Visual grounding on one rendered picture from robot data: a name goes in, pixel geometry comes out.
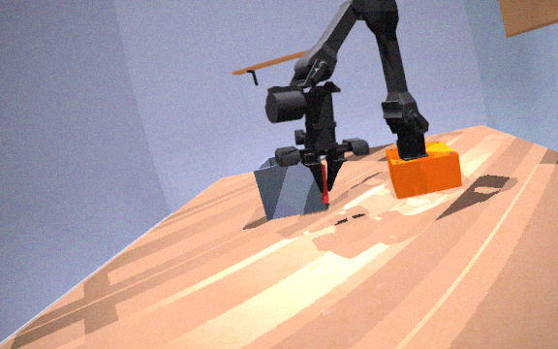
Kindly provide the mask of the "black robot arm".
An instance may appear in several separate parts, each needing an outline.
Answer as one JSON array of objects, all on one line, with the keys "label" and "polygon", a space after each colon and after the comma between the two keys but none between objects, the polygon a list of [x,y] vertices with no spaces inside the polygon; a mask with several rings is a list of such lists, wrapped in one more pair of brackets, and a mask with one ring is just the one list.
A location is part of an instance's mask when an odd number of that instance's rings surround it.
[{"label": "black robot arm", "polygon": [[[387,84],[383,116],[392,134],[397,134],[397,154],[404,161],[428,157],[424,133],[429,122],[419,113],[408,91],[396,38],[399,20],[395,0],[347,0],[333,17],[320,40],[294,65],[289,86],[267,89],[265,113],[270,123],[333,116],[332,92],[341,89],[328,80],[337,63],[337,52],[357,20],[364,20],[376,36]],[[303,89],[311,87],[309,92]]]}]

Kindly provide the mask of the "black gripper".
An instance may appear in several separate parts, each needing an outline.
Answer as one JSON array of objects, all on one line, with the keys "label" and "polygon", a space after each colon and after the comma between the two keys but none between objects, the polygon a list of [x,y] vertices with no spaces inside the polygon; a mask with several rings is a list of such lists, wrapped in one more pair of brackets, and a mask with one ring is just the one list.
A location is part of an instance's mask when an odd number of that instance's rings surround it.
[{"label": "black gripper", "polygon": [[[321,193],[324,193],[322,163],[318,156],[325,155],[327,164],[327,191],[330,192],[337,174],[344,162],[348,161],[345,152],[355,156],[369,155],[369,143],[366,140],[353,138],[336,142],[334,117],[306,118],[308,148],[297,149],[294,146],[279,147],[275,150],[275,161],[280,167],[297,165],[300,161],[312,172]],[[316,152],[315,152],[316,151]],[[317,152],[318,151],[318,152]],[[320,152],[319,152],[320,151]]]}]

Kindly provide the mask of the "red peg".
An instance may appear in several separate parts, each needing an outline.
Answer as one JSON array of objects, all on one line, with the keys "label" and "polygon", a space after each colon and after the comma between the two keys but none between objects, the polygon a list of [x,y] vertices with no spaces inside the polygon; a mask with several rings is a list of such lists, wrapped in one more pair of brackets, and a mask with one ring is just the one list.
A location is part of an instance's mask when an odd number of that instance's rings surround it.
[{"label": "red peg", "polygon": [[328,203],[328,194],[327,194],[327,177],[326,177],[326,164],[322,164],[322,169],[323,169],[323,178],[324,178],[324,193],[322,193],[323,195],[323,204],[327,204]]}]

